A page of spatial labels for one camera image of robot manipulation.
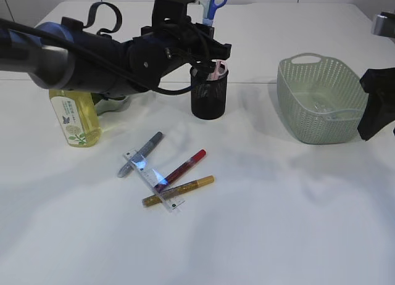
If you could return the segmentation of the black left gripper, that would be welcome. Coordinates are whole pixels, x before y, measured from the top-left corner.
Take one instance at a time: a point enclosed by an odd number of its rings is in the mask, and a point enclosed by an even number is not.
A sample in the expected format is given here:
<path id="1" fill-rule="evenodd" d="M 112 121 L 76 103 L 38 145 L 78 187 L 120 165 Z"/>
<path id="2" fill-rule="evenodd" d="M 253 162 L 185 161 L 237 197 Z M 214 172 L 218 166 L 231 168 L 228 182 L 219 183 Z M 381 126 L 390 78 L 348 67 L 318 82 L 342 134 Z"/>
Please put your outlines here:
<path id="1" fill-rule="evenodd" d="M 215 60 L 227 60 L 231 55 L 231 44 L 215 40 L 213 31 L 192 23 L 189 16 L 183 23 L 165 20 L 155 27 L 142 27 L 141 35 L 130 41 L 128 68 L 141 81 L 160 81 L 185 64 L 209 73 Z"/>

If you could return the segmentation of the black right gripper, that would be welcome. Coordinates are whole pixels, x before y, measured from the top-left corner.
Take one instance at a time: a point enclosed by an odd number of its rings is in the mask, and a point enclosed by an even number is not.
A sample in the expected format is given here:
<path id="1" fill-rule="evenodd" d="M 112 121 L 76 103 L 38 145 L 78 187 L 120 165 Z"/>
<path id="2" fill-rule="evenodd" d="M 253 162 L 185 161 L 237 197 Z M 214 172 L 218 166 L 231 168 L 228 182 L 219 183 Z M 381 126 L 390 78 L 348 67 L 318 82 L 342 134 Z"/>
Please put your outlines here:
<path id="1" fill-rule="evenodd" d="M 368 100 L 357 130 L 360 137 L 368 141 L 394 121 L 394 67 L 368 69 L 360 85 L 368 94 Z"/>

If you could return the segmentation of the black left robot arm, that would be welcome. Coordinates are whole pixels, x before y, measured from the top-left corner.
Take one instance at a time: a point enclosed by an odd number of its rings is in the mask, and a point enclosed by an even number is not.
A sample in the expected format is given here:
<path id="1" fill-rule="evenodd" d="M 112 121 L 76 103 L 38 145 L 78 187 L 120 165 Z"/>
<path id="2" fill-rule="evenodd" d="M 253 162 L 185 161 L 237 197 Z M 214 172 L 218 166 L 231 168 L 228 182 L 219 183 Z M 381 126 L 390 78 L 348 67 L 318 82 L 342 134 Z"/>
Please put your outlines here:
<path id="1" fill-rule="evenodd" d="M 185 64 L 208 74 L 214 60 L 226 60 L 231 45 L 208 34 L 205 25 L 166 20 L 146 26 L 126 42 L 83 31 L 81 22 L 63 18 L 36 28 L 1 20 L 1 70 L 26 73 L 43 89 L 80 91 L 116 98 L 167 91 L 161 79 Z"/>

